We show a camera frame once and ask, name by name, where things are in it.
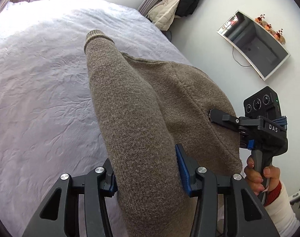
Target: sweater cuff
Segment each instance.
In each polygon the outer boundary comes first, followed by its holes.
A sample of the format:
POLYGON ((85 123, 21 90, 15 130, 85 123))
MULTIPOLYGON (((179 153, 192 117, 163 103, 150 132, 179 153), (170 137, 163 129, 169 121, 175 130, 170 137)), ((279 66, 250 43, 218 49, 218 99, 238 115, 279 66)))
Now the sweater cuff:
POLYGON ((86 49, 87 44, 95 38, 105 38, 114 43, 114 41, 110 37, 106 36, 102 31, 95 29, 95 30, 88 32, 86 35, 85 45, 84 45, 84 53, 86 52, 85 49, 86 49))
POLYGON ((280 195, 281 190, 282 190, 282 184, 279 182, 277 187, 268 194, 267 199, 264 204, 264 207, 268 206, 274 200, 276 200, 278 198, 278 196, 280 195))

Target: hanging coat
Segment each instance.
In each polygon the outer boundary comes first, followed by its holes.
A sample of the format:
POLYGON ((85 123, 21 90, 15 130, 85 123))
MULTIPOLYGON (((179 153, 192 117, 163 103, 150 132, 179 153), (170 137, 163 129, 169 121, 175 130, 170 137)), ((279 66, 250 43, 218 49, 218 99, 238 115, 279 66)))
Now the hanging coat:
POLYGON ((162 0, 151 8, 147 18, 160 30, 167 31, 174 20, 179 1, 180 0, 162 0))

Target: camera lens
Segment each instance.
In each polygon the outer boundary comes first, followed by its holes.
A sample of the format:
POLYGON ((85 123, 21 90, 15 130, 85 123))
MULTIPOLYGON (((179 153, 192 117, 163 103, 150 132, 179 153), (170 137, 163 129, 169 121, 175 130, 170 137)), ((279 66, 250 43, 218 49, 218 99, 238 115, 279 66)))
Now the camera lens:
POLYGON ((248 104, 246 107, 245 107, 245 111, 247 113, 250 113, 251 112, 251 109, 252 109, 252 106, 250 104, 248 104))
POLYGON ((263 103, 265 105, 267 105, 269 103, 269 96, 267 94, 265 94, 264 97, 263 97, 263 103))
POLYGON ((260 99, 255 99, 253 102, 253 108, 257 111, 261 107, 260 99))

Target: metal screw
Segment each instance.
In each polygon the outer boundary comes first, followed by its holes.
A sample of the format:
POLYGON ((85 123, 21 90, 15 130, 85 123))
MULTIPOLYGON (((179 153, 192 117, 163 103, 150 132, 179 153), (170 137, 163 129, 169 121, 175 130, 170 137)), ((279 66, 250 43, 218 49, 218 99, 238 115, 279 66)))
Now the metal screw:
POLYGON ((69 174, 62 174, 60 178, 61 180, 67 180, 69 178, 69 174))
POLYGON ((240 175, 240 174, 234 174, 233 175, 233 178, 235 179, 235 180, 241 180, 242 179, 242 176, 240 175))
POLYGON ((207 169, 205 168, 205 167, 203 167, 203 166, 200 166, 199 168, 197 168, 197 171, 199 172, 199 173, 206 173, 207 172, 207 169))
POLYGON ((99 166, 99 167, 95 168, 95 172, 102 173, 102 172, 104 172, 104 168, 102 166, 99 166))

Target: finger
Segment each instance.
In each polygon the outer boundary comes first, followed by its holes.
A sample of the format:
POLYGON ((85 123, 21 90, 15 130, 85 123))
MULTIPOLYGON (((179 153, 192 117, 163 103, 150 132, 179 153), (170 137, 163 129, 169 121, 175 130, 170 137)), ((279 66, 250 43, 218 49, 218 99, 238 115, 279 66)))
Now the finger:
POLYGON ((279 179, 271 178, 268 185, 268 191, 273 191, 279 184, 279 179))
POLYGON ((259 172, 256 172, 254 169, 249 168, 248 166, 244 168, 244 173, 246 174, 247 178, 252 182, 255 183, 263 182, 263 178, 261 174, 259 172))
POLYGON ((254 160, 252 159, 251 156, 249 156, 249 157, 247 158, 247 165, 248 165, 248 167, 250 167, 250 168, 253 168, 253 167, 254 167, 254 160))
POLYGON ((280 169, 274 166, 267 166, 263 170, 263 175, 266 178, 278 179, 280 177, 280 169))
POLYGON ((248 185, 250 186, 251 190, 255 193, 255 194, 259 194, 261 191, 264 191, 264 186, 261 183, 255 183, 250 181, 248 178, 245 178, 245 181, 248 183, 248 185))

